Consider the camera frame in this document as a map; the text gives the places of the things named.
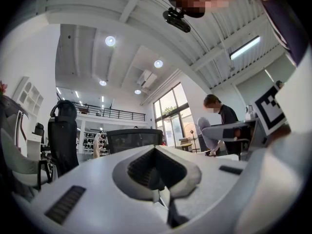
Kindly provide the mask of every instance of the brown hair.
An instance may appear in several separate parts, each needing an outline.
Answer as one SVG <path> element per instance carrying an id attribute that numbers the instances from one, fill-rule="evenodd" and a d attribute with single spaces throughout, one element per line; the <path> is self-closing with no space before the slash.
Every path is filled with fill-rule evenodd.
<path id="1" fill-rule="evenodd" d="M 212 95 L 212 94 L 207 95 L 205 100 L 204 100 L 204 106 L 207 107 L 208 104 L 216 103 L 217 101 L 219 103 L 221 103 L 221 101 L 219 100 L 219 98 L 217 96 Z"/>

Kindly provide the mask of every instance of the large window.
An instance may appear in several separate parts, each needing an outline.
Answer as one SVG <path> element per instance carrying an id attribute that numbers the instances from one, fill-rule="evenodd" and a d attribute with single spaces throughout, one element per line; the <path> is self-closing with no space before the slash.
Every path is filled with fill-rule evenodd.
<path id="1" fill-rule="evenodd" d="M 162 130 L 167 146 L 180 146 L 180 139 L 188 138 L 192 149 L 199 150 L 193 117 L 181 83 L 154 103 L 154 113 L 156 127 Z"/>

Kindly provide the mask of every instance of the qr code board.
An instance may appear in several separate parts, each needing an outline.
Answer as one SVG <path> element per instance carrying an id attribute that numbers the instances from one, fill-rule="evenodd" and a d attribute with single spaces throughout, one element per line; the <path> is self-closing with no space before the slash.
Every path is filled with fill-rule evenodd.
<path id="1" fill-rule="evenodd" d="M 253 109 L 258 114 L 266 135 L 271 134 L 286 121 L 282 109 L 275 100 L 278 87 L 272 86 L 261 97 L 252 102 Z"/>

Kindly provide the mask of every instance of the chair armrest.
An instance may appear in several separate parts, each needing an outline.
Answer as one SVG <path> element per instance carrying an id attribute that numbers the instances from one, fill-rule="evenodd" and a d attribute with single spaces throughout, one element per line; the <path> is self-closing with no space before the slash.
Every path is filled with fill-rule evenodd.
<path id="1" fill-rule="evenodd" d="M 50 177 L 50 173 L 49 173 L 48 162 L 46 160 L 39 160 L 38 161 L 38 173 L 37 173 L 37 183 L 38 183 L 39 191 L 41 190 L 41 165 L 44 165 L 45 167 L 45 171 L 48 177 L 48 183 L 51 183 L 52 181 Z"/>

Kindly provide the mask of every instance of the red flower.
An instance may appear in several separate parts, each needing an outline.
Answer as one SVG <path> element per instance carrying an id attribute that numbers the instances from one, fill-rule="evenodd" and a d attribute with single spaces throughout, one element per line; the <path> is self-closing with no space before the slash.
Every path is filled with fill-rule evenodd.
<path id="1" fill-rule="evenodd" d="M 2 83 L 2 80 L 0 80 L 0 92 L 1 92 L 2 94 L 5 93 L 7 87 L 8 87 L 8 85 L 7 85 L 7 84 L 3 84 L 3 83 Z"/>

